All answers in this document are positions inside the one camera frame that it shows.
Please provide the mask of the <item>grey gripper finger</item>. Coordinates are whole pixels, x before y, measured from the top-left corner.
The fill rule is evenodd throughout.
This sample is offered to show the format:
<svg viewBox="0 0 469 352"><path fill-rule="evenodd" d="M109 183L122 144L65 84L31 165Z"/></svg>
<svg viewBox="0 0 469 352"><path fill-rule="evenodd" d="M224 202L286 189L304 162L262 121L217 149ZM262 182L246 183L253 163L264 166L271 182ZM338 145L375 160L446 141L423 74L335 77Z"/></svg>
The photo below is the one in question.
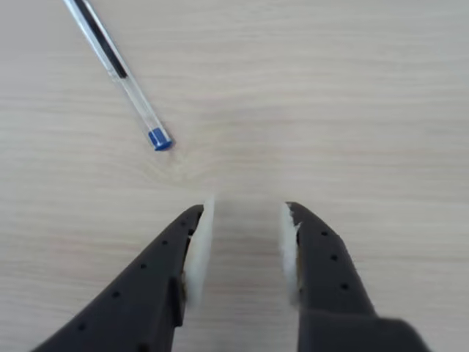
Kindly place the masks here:
<svg viewBox="0 0 469 352"><path fill-rule="evenodd" d="M297 202L280 210L279 248L298 351L428 351L406 321L379 316L344 241Z"/></svg>
<svg viewBox="0 0 469 352"><path fill-rule="evenodd" d="M36 351L170 351L202 299L215 199L181 213L101 293Z"/></svg>

